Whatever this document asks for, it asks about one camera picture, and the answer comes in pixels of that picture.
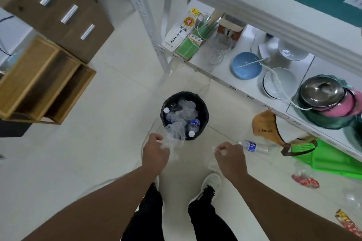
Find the hand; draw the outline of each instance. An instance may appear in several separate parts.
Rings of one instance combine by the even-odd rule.
[[[241,145],[224,142],[217,146],[215,158],[221,172],[231,183],[234,184],[248,175],[244,150]]]
[[[162,135],[152,133],[143,148],[142,166],[155,172],[156,175],[165,168],[170,157],[170,149],[161,149],[161,143],[157,142],[162,139]]]

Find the black trash bag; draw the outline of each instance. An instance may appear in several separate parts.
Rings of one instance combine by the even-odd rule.
[[[172,103],[178,103],[179,100],[183,98],[186,101],[193,101],[196,104],[196,111],[199,113],[197,119],[200,120],[200,129],[197,133],[195,133],[194,137],[189,137],[188,133],[188,124],[185,126],[186,140],[194,140],[196,139],[205,129],[207,123],[209,122],[209,112],[207,110],[205,102],[199,97],[197,94],[192,92],[179,92],[170,96],[164,103],[161,109],[161,120],[163,126],[166,127],[169,123],[166,120],[166,114],[163,112],[163,109],[166,107],[170,107]]]

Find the bottle label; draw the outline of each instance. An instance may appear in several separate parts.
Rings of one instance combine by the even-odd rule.
[[[198,120],[198,119],[192,119],[191,121],[190,121],[190,125],[191,124],[195,124],[195,125],[197,125],[199,128],[200,128],[200,120]]]
[[[248,141],[249,142],[249,148],[248,151],[249,152],[255,152],[256,151],[256,144],[254,142]]]

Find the bag handle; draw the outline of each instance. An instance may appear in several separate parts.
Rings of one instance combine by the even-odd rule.
[[[312,143],[314,145],[314,148],[309,149],[308,151],[304,151],[304,152],[289,152],[292,145],[291,144],[285,144],[285,146],[282,149],[281,153],[282,153],[283,156],[298,156],[298,155],[303,155],[303,154],[310,153],[310,152],[314,151],[316,149],[316,147],[318,147],[317,140],[313,140],[310,143]]]

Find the green plastic bag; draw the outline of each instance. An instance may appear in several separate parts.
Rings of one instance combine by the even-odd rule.
[[[293,156],[293,158],[310,165],[314,170],[362,179],[362,162],[319,138],[316,140],[318,146],[314,151],[305,155]],[[292,146],[291,151],[303,152],[312,148],[314,148],[313,144],[308,143]]]

